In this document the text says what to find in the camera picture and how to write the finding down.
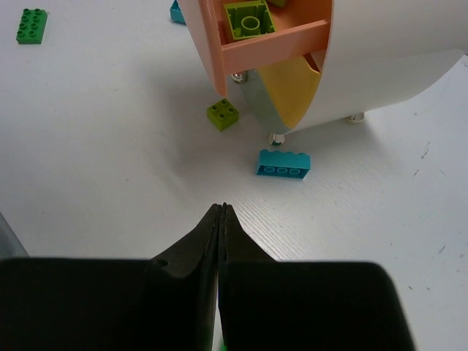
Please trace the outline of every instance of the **blue lego brick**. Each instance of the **blue lego brick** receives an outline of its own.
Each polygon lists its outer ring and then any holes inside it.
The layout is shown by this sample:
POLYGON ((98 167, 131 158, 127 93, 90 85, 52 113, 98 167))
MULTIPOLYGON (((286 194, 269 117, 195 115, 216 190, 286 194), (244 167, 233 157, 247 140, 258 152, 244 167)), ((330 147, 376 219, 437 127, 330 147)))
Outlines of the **blue lego brick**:
POLYGON ((310 169, 310 156, 304 153, 262 150, 258 157, 259 176, 302 179, 310 169))
POLYGON ((178 6, 177 0, 174 0, 173 5, 170 7, 170 19, 174 22, 185 24, 184 16, 182 15, 181 8, 178 6))

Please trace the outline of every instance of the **lego stud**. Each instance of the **lego stud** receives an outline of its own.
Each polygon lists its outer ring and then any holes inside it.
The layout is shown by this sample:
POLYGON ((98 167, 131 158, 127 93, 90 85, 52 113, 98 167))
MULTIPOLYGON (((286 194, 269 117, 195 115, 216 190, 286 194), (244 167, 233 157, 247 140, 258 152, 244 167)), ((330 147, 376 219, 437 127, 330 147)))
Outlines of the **lego stud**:
POLYGON ((233 79, 234 83, 243 84, 247 81, 247 71, 234 73, 231 75, 231 78, 233 79))
POLYGON ((241 36, 260 35, 260 21, 253 16, 246 16, 241 21, 241 36))

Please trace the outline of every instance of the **yellow curved panel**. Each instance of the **yellow curved panel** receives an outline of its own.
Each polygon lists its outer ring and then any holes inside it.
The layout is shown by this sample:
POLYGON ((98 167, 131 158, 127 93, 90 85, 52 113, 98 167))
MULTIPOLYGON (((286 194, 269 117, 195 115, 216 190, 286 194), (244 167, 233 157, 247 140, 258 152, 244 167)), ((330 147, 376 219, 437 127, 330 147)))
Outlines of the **yellow curved panel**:
POLYGON ((284 125, 294 129, 309 109, 322 76, 312 58, 299 56, 257 71, 284 125))

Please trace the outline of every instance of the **white curved panel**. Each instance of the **white curved panel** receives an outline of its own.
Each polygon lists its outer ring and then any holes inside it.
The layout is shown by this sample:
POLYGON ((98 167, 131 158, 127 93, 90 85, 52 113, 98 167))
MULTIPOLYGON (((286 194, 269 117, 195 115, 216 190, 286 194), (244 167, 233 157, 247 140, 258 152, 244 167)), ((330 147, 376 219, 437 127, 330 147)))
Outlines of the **white curved panel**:
POLYGON ((334 0, 322 80, 295 130, 426 90, 468 48, 467 13, 467 0, 334 0))

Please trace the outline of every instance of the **turquoise lego brick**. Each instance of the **turquoise lego brick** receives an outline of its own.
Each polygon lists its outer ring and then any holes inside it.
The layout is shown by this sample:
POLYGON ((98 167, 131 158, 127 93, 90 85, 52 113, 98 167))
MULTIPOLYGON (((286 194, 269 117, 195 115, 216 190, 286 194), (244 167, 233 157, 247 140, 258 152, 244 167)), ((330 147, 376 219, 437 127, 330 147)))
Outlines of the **turquoise lego brick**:
POLYGON ((224 6, 233 40, 273 33, 275 26, 265 0, 236 2, 224 6))
POLYGON ((285 7, 286 2, 287 2, 287 0, 266 0, 266 1, 276 5, 277 7, 285 7))
POLYGON ((310 156, 304 153, 262 150, 258 157, 259 176, 302 179, 310 169, 310 156))
POLYGON ((46 11, 41 9, 24 9, 16 33, 18 44, 42 44, 46 23, 46 11))
POLYGON ((184 16, 182 15, 181 8, 178 6, 177 0, 174 0, 173 5, 170 7, 170 19, 174 22, 185 24, 184 16))
POLYGON ((220 132, 232 126, 239 120, 239 112, 230 104, 227 99, 223 99, 206 110, 208 119, 219 129, 220 132))

